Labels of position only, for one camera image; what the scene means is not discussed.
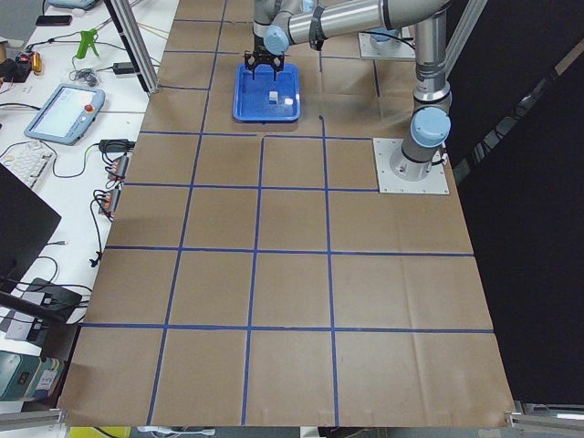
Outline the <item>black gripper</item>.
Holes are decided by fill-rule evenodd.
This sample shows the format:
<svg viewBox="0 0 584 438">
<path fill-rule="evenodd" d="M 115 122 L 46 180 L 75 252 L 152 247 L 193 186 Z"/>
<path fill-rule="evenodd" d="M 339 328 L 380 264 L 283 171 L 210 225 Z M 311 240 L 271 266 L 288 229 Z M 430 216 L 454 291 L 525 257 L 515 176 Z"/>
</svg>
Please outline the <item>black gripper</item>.
<svg viewBox="0 0 584 438">
<path fill-rule="evenodd" d="M 267 65 L 273 69 L 273 80 L 277 80 L 278 72 L 285 66 L 284 55 L 274 55 L 263 50 L 246 51 L 244 53 L 244 66 L 251 72 L 252 80 L 256 78 L 256 69 L 260 65 Z"/>
</svg>

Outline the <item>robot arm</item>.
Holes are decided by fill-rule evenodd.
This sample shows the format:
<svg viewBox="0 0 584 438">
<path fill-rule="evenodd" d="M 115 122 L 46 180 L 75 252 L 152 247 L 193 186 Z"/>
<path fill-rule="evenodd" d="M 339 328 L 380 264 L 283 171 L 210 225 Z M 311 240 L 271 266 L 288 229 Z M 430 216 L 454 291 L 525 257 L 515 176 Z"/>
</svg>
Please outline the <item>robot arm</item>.
<svg viewBox="0 0 584 438">
<path fill-rule="evenodd" d="M 245 67 L 282 69 L 292 46 L 321 50 L 325 41 L 349 33 L 414 29 L 415 87 L 408 133 L 390 158 L 391 172 L 420 182 L 438 165 L 434 156 L 451 130 L 451 86 L 446 75 L 447 1 L 256 1 L 254 45 L 245 52 Z"/>
</svg>

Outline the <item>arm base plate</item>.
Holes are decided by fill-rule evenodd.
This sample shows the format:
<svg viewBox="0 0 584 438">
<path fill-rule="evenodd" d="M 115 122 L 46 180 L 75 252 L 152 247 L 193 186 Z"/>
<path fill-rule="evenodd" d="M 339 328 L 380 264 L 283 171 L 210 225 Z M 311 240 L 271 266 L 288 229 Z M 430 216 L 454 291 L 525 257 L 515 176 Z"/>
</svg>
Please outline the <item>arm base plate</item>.
<svg viewBox="0 0 584 438">
<path fill-rule="evenodd" d="M 378 41 L 373 35 L 358 33 L 360 57 L 362 59 L 380 59 L 391 61 L 413 62 L 415 60 L 414 49 L 404 42 L 389 38 L 386 41 Z"/>
<path fill-rule="evenodd" d="M 403 139 L 373 138 L 380 193 L 448 195 L 443 158 L 437 151 L 429 162 L 411 162 L 402 154 Z"/>
</svg>

